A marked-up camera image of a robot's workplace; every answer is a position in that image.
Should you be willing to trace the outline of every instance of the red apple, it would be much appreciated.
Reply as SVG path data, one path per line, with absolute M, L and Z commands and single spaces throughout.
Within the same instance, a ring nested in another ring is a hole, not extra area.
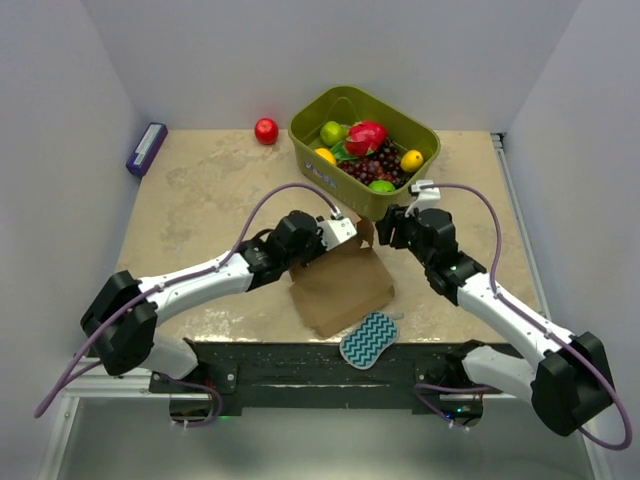
M 278 124 L 270 118 L 261 118 L 256 123 L 253 132 L 260 143 L 271 145 L 276 143 L 278 139 Z

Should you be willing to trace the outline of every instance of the paper bag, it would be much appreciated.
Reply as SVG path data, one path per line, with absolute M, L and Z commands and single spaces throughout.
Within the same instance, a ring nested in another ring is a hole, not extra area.
M 394 297 L 393 280 L 372 248 L 374 227 L 357 219 L 357 237 L 289 271 L 289 288 L 304 324 L 330 337 L 385 307 Z

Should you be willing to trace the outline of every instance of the beige countertop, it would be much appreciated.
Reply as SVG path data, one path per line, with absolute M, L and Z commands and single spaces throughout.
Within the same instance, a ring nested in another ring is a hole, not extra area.
M 442 149 L 428 172 L 437 182 L 481 190 L 503 227 L 498 281 L 536 308 L 533 282 L 491 137 L 487 132 L 437 132 Z M 273 146 L 259 145 L 249 130 L 173 130 L 144 177 L 120 256 L 134 277 L 159 275 L 214 258 L 236 240 L 249 212 L 269 190 L 308 182 L 297 170 L 286 131 Z M 328 216 L 308 191 L 290 189 L 269 200 L 249 235 L 273 227 L 292 209 Z M 439 208 L 453 214 L 460 248 L 489 266 L 495 232 L 485 206 L 469 193 L 444 190 Z M 501 341 L 473 315 L 451 305 L 427 284 L 408 251 L 376 247 L 394 279 L 396 298 L 385 309 L 404 313 L 401 342 Z M 224 297 L 176 316 L 160 328 L 196 341 L 308 342 L 320 339 L 302 325 L 288 275 L 250 293 Z

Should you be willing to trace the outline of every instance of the grapes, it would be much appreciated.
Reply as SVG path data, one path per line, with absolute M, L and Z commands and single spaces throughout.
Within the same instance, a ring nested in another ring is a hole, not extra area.
M 376 152 L 354 161 L 340 162 L 338 167 L 365 185 L 375 180 L 387 180 L 400 188 L 409 180 L 400 168 L 398 148 L 388 137 Z

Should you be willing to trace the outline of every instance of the blue zigzag sponge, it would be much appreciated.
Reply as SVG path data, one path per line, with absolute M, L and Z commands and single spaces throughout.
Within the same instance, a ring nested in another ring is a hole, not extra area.
M 385 349 L 398 338 L 398 327 L 389 315 L 373 312 L 340 342 L 340 353 L 349 365 L 371 368 Z

